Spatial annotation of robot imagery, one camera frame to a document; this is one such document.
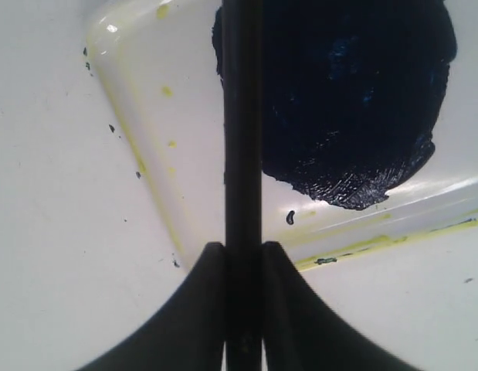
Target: dark blue paint blob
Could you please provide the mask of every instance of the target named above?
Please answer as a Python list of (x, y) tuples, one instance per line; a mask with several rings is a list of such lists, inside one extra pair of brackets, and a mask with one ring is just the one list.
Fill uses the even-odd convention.
[[(456, 38), (442, 0), (264, 0), (263, 171), (362, 210), (432, 156)], [(221, 9), (212, 43), (222, 75)]]

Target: black paint speck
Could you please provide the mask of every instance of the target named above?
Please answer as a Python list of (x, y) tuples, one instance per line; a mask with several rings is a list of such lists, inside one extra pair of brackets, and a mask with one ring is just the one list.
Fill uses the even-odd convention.
[[(385, 201), (435, 151), (457, 50), (443, 0), (264, 0), (263, 8), (264, 173), (345, 209)], [(221, 22), (219, 9), (220, 77)]]
[(292, 226), (293, 225), (293, 216), (295, 215), (295, 211), (291, 210), (287, 216), (286, 216), (286, 223), (289, 225), (289, 226)]
[(321, 265), (321, 264), (328, 264), (328, 263), (336, 263), (338, 259), (336, 257), (327, 257), (327, 258), (321, 258), (317, 259), (314, 263)]

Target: clear plastic container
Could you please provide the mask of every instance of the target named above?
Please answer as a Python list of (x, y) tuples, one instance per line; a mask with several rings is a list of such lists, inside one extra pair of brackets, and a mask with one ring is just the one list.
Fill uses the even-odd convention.
[[(224, 240), (223, 92), (211, 42), (219, 6), (112, 2), (87, 37), (90, 64), (187, 267), (207, 242)], [(263, 176), (264, 239), (281, 242), (300, 269), (478, 224), (478, 1), (446, 6), (459, 53), (423, 169), (364, 211), (314, 202)]]

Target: black vertical bar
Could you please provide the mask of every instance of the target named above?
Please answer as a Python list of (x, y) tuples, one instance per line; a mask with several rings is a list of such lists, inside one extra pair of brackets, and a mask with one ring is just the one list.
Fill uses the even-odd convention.
[(223, 0), (227, 369), (261, 370), (262, 0)]

